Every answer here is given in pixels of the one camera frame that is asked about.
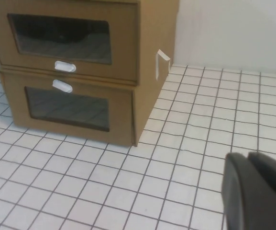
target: drawer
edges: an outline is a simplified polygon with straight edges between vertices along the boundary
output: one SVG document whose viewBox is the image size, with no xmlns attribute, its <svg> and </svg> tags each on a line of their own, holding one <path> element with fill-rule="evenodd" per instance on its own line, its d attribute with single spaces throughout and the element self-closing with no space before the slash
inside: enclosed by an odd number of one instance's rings
<svg viewBox="0 0 276 230">
<path fill-rule="evenodd" d="M 0 71 L 14 122 L 119 145 L 132 144 L 132 92 L 27 72 Z"/>
<path fill-rule="evenodd" d="M 0 63 L 136 81 L 137 4 L 0 0 Z"/>
</svg>

